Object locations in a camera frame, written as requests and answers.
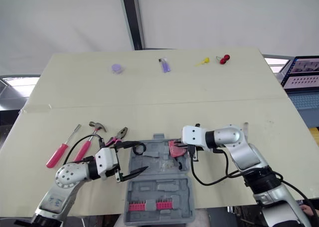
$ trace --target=window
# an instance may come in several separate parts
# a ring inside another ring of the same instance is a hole
[[[12,86],[23,97],[29,97],[39,77],[8,77],[2,78],[2,80]]]
[[[289,59],[273,59],[273,58],[265,58],[267,64],[273,71],[273,73],[279,73],[284,66],[289,62]]]

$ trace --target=pink screwdriver handle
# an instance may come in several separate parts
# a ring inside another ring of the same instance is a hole
[[[85,153],[88,151],[89,147],[91,145],[91,141],[86,141],[83,146],[81,147],[80,151],[76,155],[74,161],[81,161],[85,155]]]
[[[65,150],[68,148],[67,144],[61,144],[61,146],[59,147],[59,149],[57,149],[55,151],[55,153],[53,154],[53,156],[50,158],[50,160],[48,161],[48,163],[46,164],[47,168],[53,168],[60,160],[60,158],[63,156]]]

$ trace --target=red cherry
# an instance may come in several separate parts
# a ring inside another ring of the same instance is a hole
[[[226,59],[222,58],[221,60],[219,60],[220,64],[225,64],[226,63]]]
[[[225,60],[229,60],[229,59],[230,59],[230,55],[229,55],[229,54],[225,54],[225,55],[224,55],[224,59],[225,59]]]

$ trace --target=keyboard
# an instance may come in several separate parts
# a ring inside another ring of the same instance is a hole
[[[319,94],[289,96],[298,110],[319,108]]]

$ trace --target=screwdriver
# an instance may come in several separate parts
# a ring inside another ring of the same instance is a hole
[[[71,140],[71,138],[73,137],[73,135],[79,130],[79,128],[81,127],[80,124],[78,124],[76,126],[76,128],[74,129],[74,131],[72,132],[72,134],[69,136],[69,138],[66,140],[65,143],[62,143],[59,147],[59,149],[57,149],[55,151],[55,153],[53,154],[53,156],[50,158],[50,160],[48,161],[48,163],[46,164],[47,168],[53,168],[58,161],[60,160],[60,158],[63,156],[65,150],[68,148],[67,143]]]

